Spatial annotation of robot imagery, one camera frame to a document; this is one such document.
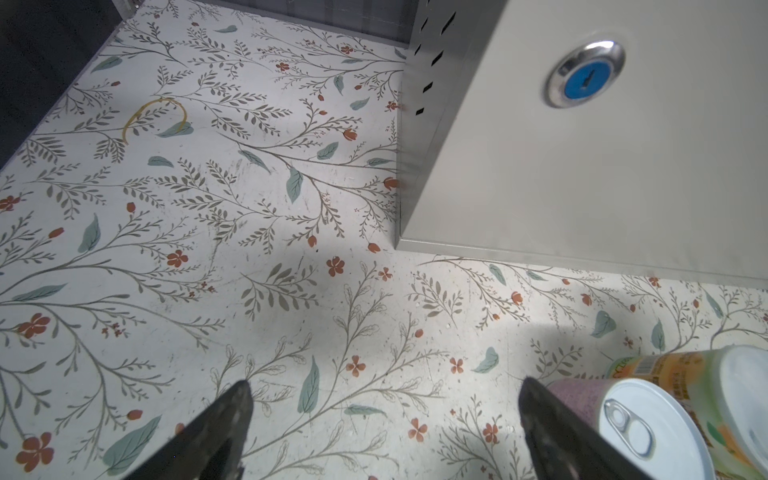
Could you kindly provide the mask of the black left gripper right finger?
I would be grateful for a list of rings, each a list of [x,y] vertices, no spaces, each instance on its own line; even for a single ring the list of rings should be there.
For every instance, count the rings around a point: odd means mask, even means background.
[[[538,380],[524,379],[518,411],[539,479],[646,479]]]

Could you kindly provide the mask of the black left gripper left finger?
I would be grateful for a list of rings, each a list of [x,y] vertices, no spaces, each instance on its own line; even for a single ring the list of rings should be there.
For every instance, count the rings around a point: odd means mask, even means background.
[[[248,381],[234,383],[127,478],[240,480],[253,414]]]

